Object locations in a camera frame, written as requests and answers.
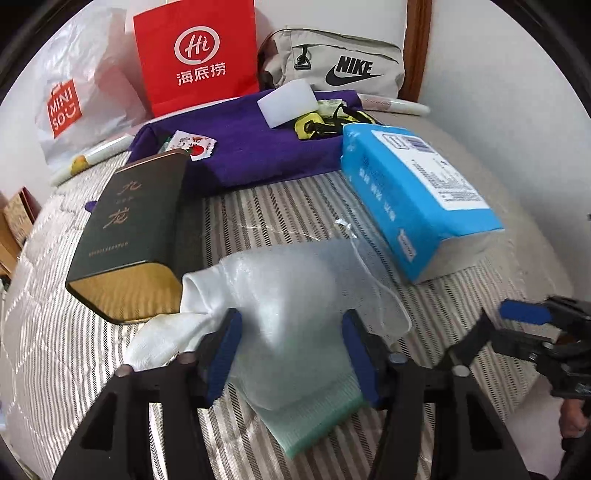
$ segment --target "red paper bag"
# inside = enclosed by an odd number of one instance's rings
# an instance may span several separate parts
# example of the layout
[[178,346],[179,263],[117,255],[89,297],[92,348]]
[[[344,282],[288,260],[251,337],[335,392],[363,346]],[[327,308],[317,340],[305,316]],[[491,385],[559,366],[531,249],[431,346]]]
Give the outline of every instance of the red paper bag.
[[253,0],[181,0],[134,27],[155,116],[259,90]]

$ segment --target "barcode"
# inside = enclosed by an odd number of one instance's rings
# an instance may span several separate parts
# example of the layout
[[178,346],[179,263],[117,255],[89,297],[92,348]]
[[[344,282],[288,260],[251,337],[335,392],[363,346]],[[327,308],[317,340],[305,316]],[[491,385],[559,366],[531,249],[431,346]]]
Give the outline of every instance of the barcode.
[[419,150],[419,152],[425,153],[435,153],[429,145],[427,145],[423,140],[419,137],[407,137],[406,135],[402,136],[408,143],[411,144],[413,148]]

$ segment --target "blue tissue package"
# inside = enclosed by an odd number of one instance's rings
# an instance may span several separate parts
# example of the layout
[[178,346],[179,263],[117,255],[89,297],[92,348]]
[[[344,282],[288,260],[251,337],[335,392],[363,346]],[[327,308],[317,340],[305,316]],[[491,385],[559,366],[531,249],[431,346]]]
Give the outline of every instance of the blue tissue package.
[[341,168],[413,283],[475,265],[503,230],[462,174],[405,128],[346,125]]

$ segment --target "wooden bed frame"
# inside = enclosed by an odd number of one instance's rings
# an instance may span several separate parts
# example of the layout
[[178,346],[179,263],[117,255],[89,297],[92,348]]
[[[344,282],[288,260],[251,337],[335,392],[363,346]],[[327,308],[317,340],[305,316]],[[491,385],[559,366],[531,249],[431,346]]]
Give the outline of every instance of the wooden bed frame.
[[431,0],[408,0],[407,30],[404,37],[404,84],[398,97],[418,101],[423,82],[429,32],[431,29]]

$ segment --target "mattress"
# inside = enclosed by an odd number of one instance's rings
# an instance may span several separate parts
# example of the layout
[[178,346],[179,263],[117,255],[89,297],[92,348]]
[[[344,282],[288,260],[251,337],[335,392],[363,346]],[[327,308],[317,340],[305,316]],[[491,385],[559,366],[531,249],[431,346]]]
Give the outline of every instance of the mattress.
[[[401,280],[387,244],[340,172],[198,201],[195,208],[203,222],[195,248],[206,264],[249,248],[346,236],[334,226],[334,220],[342,218],[379,256],[412,318],[413,331],[394,348],[425,366],[434,365],[465,335],[481,308],[501,322],[496,308],[505,298],[571,295],[569,279],[535,223],[474,156],[425,119],[376,116],[427,140],[479,190],[504,223],[505,233],[476,266],[416,286]],[[84,205],[99,197],[127,157],[117,155],[54,191],[22,252],[0,323],[0,398],[9,439],[22,461],[45,479],[51,478],[76,426],[141,328],[102,320],[64,288],[90,215]],[[539,335],[557,333],[551,327],[505,323]],[[499,356],[489,347],[472,371],[503,418],[537,377],[532,365]],[[290,459],[232,385],[199,416],[217,480],[366,478],[384,419],[382,413],[364,407]],[[434,411],[429,405],[424,420],[418,478],[428,478],[430,471]],[[150,445],[154,476],[166,479],[157,404],[150,411]]]

